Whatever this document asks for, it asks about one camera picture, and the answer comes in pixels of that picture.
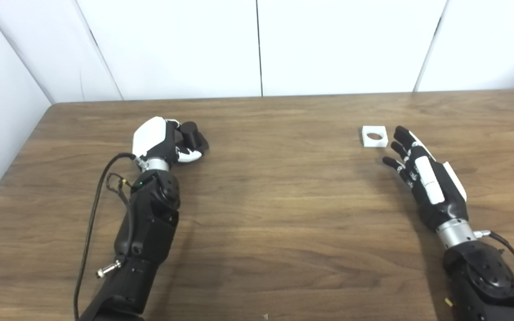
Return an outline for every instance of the circular hole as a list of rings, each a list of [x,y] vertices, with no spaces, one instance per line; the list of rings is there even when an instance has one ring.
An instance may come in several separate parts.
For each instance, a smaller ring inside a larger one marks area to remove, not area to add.
[[[366,136],[368,136],[372,140],[381,140],[382,139],[382,136],[378,135],[375,132],[369,132],[368,134],[366,134]]]

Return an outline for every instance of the wooden table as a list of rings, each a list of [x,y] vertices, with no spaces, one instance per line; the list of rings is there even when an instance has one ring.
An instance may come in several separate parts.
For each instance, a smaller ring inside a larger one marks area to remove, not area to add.
[[[181,220],[148,321],[451,321],[441,244],[366,124],[416,133],[459,174],[472,226],[514,245],[514,91],[57,104],[0,182],[0,320],[72,319],[98,176],[156,115],[197,122],[211,150],[172,170]],[[103,195],[81,309],[123,217]]]

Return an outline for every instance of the white square block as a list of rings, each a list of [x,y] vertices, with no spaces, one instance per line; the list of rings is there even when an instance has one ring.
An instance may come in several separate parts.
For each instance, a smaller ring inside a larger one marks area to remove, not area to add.
[[[378,134],[381,140],[373,140],[368,134]],[[384,126],[362,126],[362,142],[365,148],[385,148],[388,146],[388,135]]]

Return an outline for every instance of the wall seam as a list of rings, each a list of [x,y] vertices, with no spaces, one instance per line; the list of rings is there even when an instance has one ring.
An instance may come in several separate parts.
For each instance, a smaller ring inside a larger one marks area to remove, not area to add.
[[[412,92],[417,92],[420,89],[420,83],[424,78],[424,74],[426,73],[426,68],[428,66],[428,62],[430,61],[430,57],[434,51],[435,43],[437,41],[437,37],[439,37],[441,26],[443,26],[445,10],[449,5],[449,0],[445,0],[445,5],[443,6],[443,10],[441,10],[441,15],[439,16],[439,20],[437,21],[436,30],[434,31],[434,36],[432,37],[432,41],[430,42],[430,47],[428,47],[428,52],[426,53],[426,57],[422,63],[422,67],[420,69],[420,73],[418,74],[418,79],[416,79],[416,83],[414,84],[414,89]]]
[[[255,0],[257,11],[257,46],[259,47],[259,79],[261,80],[261,97],[263,97],[263,68],[261,67],[261,33],[259,33],[259,3]]]
[[[7,33],[4,31],[4,29],[1,27],[1,25],[0,25],[0,33],[4,36],[5,40],[11,46],[13,51],[15,51],[15,55],[19,58],[19,60],[21,61],[21,63],[25,67],[25,69],[27,69],[27,72],[29,73],[29,75],[31,75],[31,77],[33,78],[33,80],[35,81],[37,86],[39,86],[39,89],[41,89],[41,91],[43,92],[43,95],[45,95],[45,97],[47,97],[47,100],[49,100],[49,103],[51,103],[51,105],[55,104],[56,101],[53,98],[53,96],[51,95],[51,93],[49,92],[49,90],[43,84],[41,84],[41,82],[37,79],[37,77],[35,77],[35,74],[29,68],[27,63],[25,62],[25,59],[23,57],[23,54],[21,53],[21,50],[19,49],[17,44],[11,39],[11,37],[9,37],[7,35]]]
[[[110,78],[110,81],[114,85],[114,88],[116,88],[116,91],[120,97],[121,100],[124,100],[124,97],[122,95],[122,92],[120,91],[120,88],[118,87],[118,83],[116,83],[116,79],[114,79],[114,75],[112,75],[112,71],[110,71],[110,67],[108,66],[108,63],[106,62],[106,59],[104,59],[104,55],[102,54],[102,50],[98,46],[98,42],[96,42],[96,38],[94,38],[94,34],[92,33],[92,30],[90,29],[90,25],[88,24],[88,21],[86,20],[86,17],[84,16],[84,13],[82,12],[82,9],[80,8],[80,5],[77,0],[72,0],[73,6],[75,8],[75,11],[77,12],[80,22],[82,22],[84,30],[87,32],[88,38],[90,38],[92,41],[92,47],[94,47],[94,50],[98,54],[98,58],[100,59],[100,62],[102,63],[103,67],[106,68],[106,71],[108,72],[108,77]]]

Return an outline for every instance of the black robotic arm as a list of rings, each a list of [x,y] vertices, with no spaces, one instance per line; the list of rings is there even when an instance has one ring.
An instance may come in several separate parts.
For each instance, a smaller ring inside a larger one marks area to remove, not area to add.
[[[410,187],[422,222],[439,236],[444,269],[459,321],[514,321],[514,275],[499,250],[477,240],[490,231],[473,231],[467,195],[449,163],[439,163],[409,130],[396,128],[391,148],[402,162],[384,157]]]
[[[176,142],[176,133],[183,140]],[[141,169],[132,185],[122,179],[115,191],[126,205],[126,216],[114,242],[114,262],[98,270],[104,278],[100,291],[78,317],[78,292],[86,265],[88,242],[98,197],[91,212],[83,261],[74,296],[75,319],[79,321],[142,321],[140,315],[149,296],[158,267],[166,260],[179,222],[179,182],[170,173],[177,162],[193,162],[209,148],[195,123],[181,124],[174,119],[155,117],[145,122],[134,134],[133,153],[117,155],[108,163],[98,184],[97,196],[110,166],[116,159],[127,157]],[[130,199],[122,192],[130,185]]]

